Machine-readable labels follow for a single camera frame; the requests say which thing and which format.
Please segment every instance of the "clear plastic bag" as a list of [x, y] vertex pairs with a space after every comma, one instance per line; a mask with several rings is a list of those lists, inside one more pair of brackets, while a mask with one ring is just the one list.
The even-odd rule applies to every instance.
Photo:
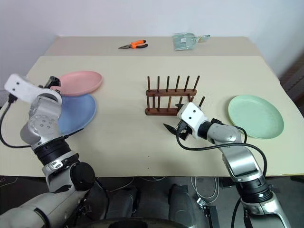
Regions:
[[206, 41], [210, 38], [210, 35], [196, 37], [193, 33], [177, 33], [173, 37], [174, 49], [180, 50], [192, 50], [198, 42]]

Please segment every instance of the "white wall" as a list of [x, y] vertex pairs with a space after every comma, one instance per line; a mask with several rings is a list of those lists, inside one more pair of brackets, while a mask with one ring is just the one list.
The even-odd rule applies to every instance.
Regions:
[[304, 49], [303, 11], [303, 0], [0, 0], [0, 89], [56, 35], [245, 36], [280, 76]]

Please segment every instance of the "cable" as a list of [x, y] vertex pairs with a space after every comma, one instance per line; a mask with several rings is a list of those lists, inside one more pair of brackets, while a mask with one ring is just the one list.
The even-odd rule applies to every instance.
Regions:
[[248, 144], [248, 143], [242, 143], [242, 142], [234, 142], [234, 143], [226, 143], [226, 144], [221, 144], [221, 145], [215, 145], [215, 146], [207, 146], [207, 147], [201, 147], [201, 148], [192, 148], [192, 147], [186, 147], [183, 144], [181, 144], [180, 142], [180, 138], [179, 138], [179, 131], [176, 132], [176, 140], [177, 143], [180, 145], [181, 148], [188, 150], [188, 151], [205, 151], [205, 150], [211, 150], [211, 149], [217, 149], [217, 148], [221, 148], [221, 147], [229, 147], [229, 146], [247, 146], [247, 147], [251, 147], [253, 149], [255, 149], [256, 151], [258, 151], [262, 158], [263, 158], [263, 162], [264, 162], [264, 170], [263, 170], [263, 175], [266, 176], [266, 172], [267, 172], [267, 159], [265, 154], [263, 153], [263, 151], [261, 149], [259, 149], [258, 147]]
[[237, 210], [238, 210], [238, 207], [239, 207], [239, 204], [241, 203], [241, 198], [239, 198], [237, 200], [237, 203], [236, 205], [234, 206], [234, 209], [233, 209], [233, 214], [232, 214], [232, 219], [231, 219], [231, 228], [234, 228], [234, 221], [236, 220], [236, 215], [237, 215]]
[[245, 131], [244, 128], [241, 128], [241, 127], [238, 127], [238, 126], [235, 126], [236, 128], [238, 128], [239, 130], [241, 130], [243, 133], [244, 133], [244, 143], [247, 142], [247, 132]]
[[217, 177], [217, 179], [218, 179], [218, 192], [217, 192], [217, 195], [216, 195], [216, 197], [215, 197], [212, 201], [210, 201], [210, 202], [208, 202], [208, 203], [213, 203], [213, 202], [216, 201], [217, 198], [219, 197], [219, 178]]
[[[4, 186], [7, 186], [7, 185], [10, 185], [10, 184], [13, 184], [13, 183], [16, 183], [17, 180], [18, 180], [18, 177], [16, 177], [16, 179], [15, 179], [13, 182], [11, 182], [11, 183], [7, 183], [7, 184], [2, 184], [2, 185], [0, 185], [0, 188], [1, 188], [1, 187], [4, 187]], [[0, 182], [4, 182], [4, 181], [6, 181], [5, 178], [2, 178], [2, 179], [0, 180]]]
[[215, 181], [215, 188], [214, 188], [214, 192], [211, 196], [203, 196], [201, 195], [198, 190], [197, 190], [197, 184], [196, 184], [196, 177], [194, 177], [194, 183], [193, 184], [193, 180], [192, 180], [192, 177], [190, 177], [191, 179], [191, 184], [192, 184], [192, 187], [194, 188], [194, 190], [196, 191], [196, 194], [199, 198], [203, 198], [203, 200], [208, 200], [208, 199], [211, 199], [215, 196], [215, 198], [210, 201], [210, 202], [207, 202], [208, 204], [209, 203], [213, 203], [214, 201], [217, 200], [218, 196], [219, 196], [219, 178], [218, 177], [214, 177], [214, 181]]
[[156, 181], [164, 179], [164, 177], [161, 177], [161, 178], [159, 178], [159, 179], [157, 179], [157, 178], [155, 178], [155, 177], [152, 177], [152, 178], [153, 178], [154, 180], [156, 180]]
[[109, 206], [110, 206], [110, 198], [109, 198], [109, 195], [108, 195], [106, 189], [103, 187], [103, 185], [101, 184], [101, 182], [98, 180], [97, 177], [96, 177], [96, 183], [104, 191], [105, 196], [107, 198], [107, 204], [106, 204], [106, 209], [105, 209], [105, 213], [104, 213], [104, 219], [106, 219], [106, 214], [108, 213]]
[[145, 181], [149, 181], [149, 182], [158, 182], [158, 181], [161, 181], [161, 180], [163, 180], [163, 179], [165, 179], [166, 177], [162, 177], [162, 178], [160, 178], [160, 179], [154, 179], [154, 180], [149, 180], [149, 179], [146, 179], [146, 178], [144, 178], [144, 177], [139, 177], [139, 178], [141, 178], [141, 179], [143, 179], [143, 180], [145, 180]]
[[3, 114], [2, 114], [2, 116], [1, 116], [1, 118], [0, 118], [0, 140], [1, 140], [1, 142], [2, 142], [4, 145], [6, 145], [6, 146], [8, 146], [8, 147], [10, 147], [10, 148], [17, 148], [17, 149], [19, 149], [19, 148], [28, 148], [28, 147], [30, 147], [30, 145], [24, 145], [24, 146], [12, 146], [12, 145], [9, 145], [9, 144], [4, 140], [4, 138], [2, 137], [2, 132], [1, 132], [1, 130], [2, 130], [2, 122], [3, 122], [3, 119], [4, 119], [5, 114], [6, 114], [7, 111], [9, 110], [11, 104], [12, 104], [12, 101], [11, 101], [10, 98], [9, 98], [8, 106], [6, 107], [6, 109], [4, 110], [4, 112], [3, 112]]
[[77, 131], [74, 131], [74, 132], [72, 132], [71, 134], [66, 134], [65, 136], [63, 136], [65, 139], [67, 139], [68, 137], [70, 137], [70, 136], [72, 136], [73, 134], [76, 134], [77, 132], [79, 132], [79, 131], [82, 131], [83, 130], [83, 128], [81, 128], [81, 129], [79, 129], [79, 130], [77, 130]]
[[198, 197], [201, 197], [201, 198], [204, 198], [204, 199], [211, 199], [211, 198], [213, 198], [216, 195], [216, 192], [217, 192], [217, 179], [216, 179], [216, 177], [214, 177], [215, 188], [214, 188], [214, 192], [213, 192], [213, 194], [211, 196], [203, 196], [203, 195], [201, 195], [198, 192], [198, 190], [197, 190], [196, 177], [194, 177], [195, 184], [193, 184], [192, 177], [190, 177], [190, 179], [191, 179], [192, 187], [196, 191], [196, 194], [197, 194]]
[[132, 182], [134, 181], [134, 179], [135, 179], [135, 177], [133, 177], [132, 180], [131, 180], [129, 183], [127, 183], [126, 185], [124, 185], [124, 186], [122, 186], [122, 187], [119, 187], [119, 188], [117, 188], [117, 189], [107, 190], [107, 192], [114, 192], [114, 191], [118, 191], [118, 190], [120, 190], [120, 189], [123, 189], [123, 188], [129, 186], [130, 184], [132, 184]]

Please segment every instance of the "blue plate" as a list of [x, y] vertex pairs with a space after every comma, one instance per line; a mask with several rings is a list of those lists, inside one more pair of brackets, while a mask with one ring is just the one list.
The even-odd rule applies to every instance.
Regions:
[[58, 125], [61, 134], [71, 134], [87, 126], [95, 116], [96, 101], [90, 95], [63, 96]]

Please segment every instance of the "wooden peg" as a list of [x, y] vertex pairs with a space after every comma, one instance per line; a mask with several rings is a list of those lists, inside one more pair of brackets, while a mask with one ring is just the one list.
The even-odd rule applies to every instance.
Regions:
[[[182, 96], [180, 97], [179, 104], [181, 104], [181, 101], [182, 101]], [[179, 112], [180, 109], [181, 109], [181, 107], [178, 107], [178, 108], [177, 108], [177, 112]]]
[[148, 108], [148, 111], [150, 111], [150, 101], [149, 101], [149, 97], [147, 96], [147, 108]]
[[148, 91], [150, 92], [150, 77], [148, 76]]
[[189, 78], [190, 78], [190, 76], [188, 75], [188, 77], [187, 77], [187, 81], [186, 81], [186, 85], [185, 85], [185, 88], [184, 88], [184, 92], [185, 92], [185, 91], [186, 91], [186, 89], [187, 89], [188, 82], [189, 82]]
[[166, 89], [166, 92], [168, 92], [168, 90], [169, 90], [169, 80], [170, 80], [170, 76], [167, 77], [167, 89]]
[[193, 88], [192, 91], [194, 91], [196, 89], [196, 86], [198, 85], [199, 79], [200, 79], [200, 76], [197, 77], [194, 88]]
[[157, 102], [157, 111], [160, 111], [160, 107], [161, 107], [161, 97], [158, 97], [158, 102]]
[[155, 95], [153, 95], [153, 108], [155, 108]]
[[175, 86], [175, 91], [177, 91], [177, 88], [179, 86], [179, 82], [180, 82], [180, 76], [177, 76], [177, 81], [176, 81], [176, 86]]
[[200, 108], [201, 105], [203, 104], [204, 100], [205, 100], [205, 97], [203, 96], [203, 98], [201, 99], [201, 101], [200, 101], [200, 103], [199, 103], [199, 108]]
[[160, 91], [160, 77], [157, 76], [157, 92]]
[[169, 96], [169, 102], [168, 102], [168, 108], [167, 108], [167, 111], [169, 111], [170, 105], [171, 105], [171, 97]]

